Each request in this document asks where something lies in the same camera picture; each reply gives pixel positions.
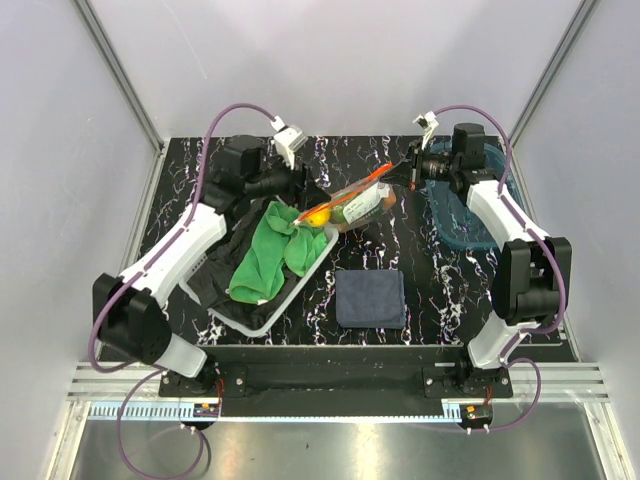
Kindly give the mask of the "yellow fake lemon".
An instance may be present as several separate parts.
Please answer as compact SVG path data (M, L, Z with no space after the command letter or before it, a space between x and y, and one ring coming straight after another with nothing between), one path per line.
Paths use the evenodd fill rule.
M330 217L331 212L329 209L318 210L310 214L306 218L306 222L312 227L321 227L329 222Z

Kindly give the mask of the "green fake pepper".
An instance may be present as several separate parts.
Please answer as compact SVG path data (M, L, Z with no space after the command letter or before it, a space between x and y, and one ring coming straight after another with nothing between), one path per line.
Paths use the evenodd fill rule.
M345 204L337 204L331 208L330 222L334 225L349 224L344 214Z

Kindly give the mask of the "clear zip top bag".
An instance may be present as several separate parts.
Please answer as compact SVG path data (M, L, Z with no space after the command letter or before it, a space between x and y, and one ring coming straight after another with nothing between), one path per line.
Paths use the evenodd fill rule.
M306 222L306 218L318 210L329 209L337 204L345 204L344 214L349 224L334 225L330 222L321 227L313 228L325 228L332 227L339 232L346 232L366 225L367 223L375 220L377 217L383 215L387 211L384 211L381 206L381 190L390 185L382 181L384 174L389 173L393 168L391 163L386 163L376 169L373 173L367 177L350 184L348 187L338 191L330 197L330 200L326 203L317 205L310 210L301 213L294 221L295 226L310 226Z

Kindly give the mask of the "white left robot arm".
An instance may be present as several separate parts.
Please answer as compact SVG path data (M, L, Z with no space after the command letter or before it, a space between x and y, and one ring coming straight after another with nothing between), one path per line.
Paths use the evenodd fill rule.
M249 209L254 199L279 195L297 203L304 197L306 168L297 152L306 136L286 127L273 137L276 163L263 168L265 144L240 135L228 141L208 179L200 179L194 198L177 223L140 260L118 276L101 275L93 285L93 327L88 342L92 367L103 372L96 344L126 354L131 362L181 375L196 396L215 386L216 372L206 353L175 334L163 308L177 286L185 286L200 261Z

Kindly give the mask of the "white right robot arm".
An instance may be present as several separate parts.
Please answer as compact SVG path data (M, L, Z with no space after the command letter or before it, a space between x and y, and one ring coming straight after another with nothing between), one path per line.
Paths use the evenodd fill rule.
M432 153L428 143L438 126L435 116L427 113L416 122L423 137L407 154L410 188L421 180L447 182L500 249L492 312L451 373L457 390L472 397L498 382L509 355L526 336L558 328L568 304L572 247L566 238L538 227L487 167L481 125L456 125L451 149Z

